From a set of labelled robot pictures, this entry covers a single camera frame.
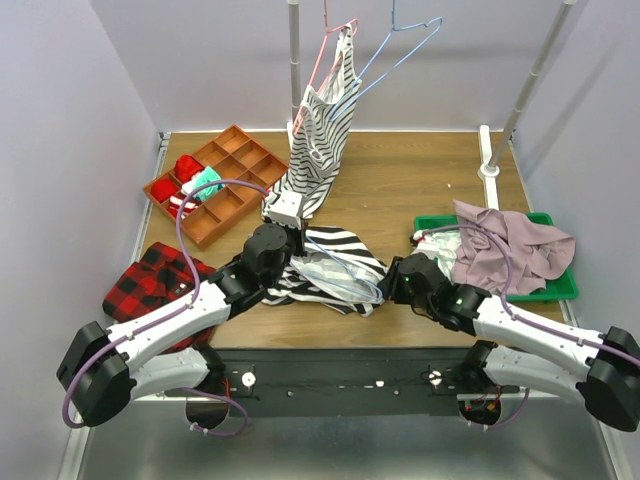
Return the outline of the wide-striped black white tank top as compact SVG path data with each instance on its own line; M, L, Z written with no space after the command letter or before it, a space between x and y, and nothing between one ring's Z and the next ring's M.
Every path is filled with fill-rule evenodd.
M383 303L378 284L386 265L353 232L340 227L306 230L305 254L294 256L265 294L269 306L319 303L343 315L367 317Z

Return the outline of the light blue wire hanger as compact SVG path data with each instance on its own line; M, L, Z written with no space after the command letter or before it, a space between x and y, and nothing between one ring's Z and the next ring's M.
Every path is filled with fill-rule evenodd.
M355 234L311 230L303 246L304 254L292 256L290 266L314 286L349 303L383 302L377 284L387 267Z

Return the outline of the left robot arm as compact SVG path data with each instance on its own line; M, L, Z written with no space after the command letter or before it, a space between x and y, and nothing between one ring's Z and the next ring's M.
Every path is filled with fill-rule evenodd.
M70 428L95 427L130 401L165 390L214 393L222 380L214 354L203 347L168 354L174 344L250 310L303 251L305 225L264 223L243 250L179 299L109 328L81 327L56 377L65 390L62 417Z

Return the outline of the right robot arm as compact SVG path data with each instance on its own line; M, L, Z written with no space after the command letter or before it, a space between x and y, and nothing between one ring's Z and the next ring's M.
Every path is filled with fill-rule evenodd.
M460 367L469 390L518 386L571 399L623 432L639 426L639 345L628 331L567 326L449 281L423 253L394 258L383 297L477 341Z

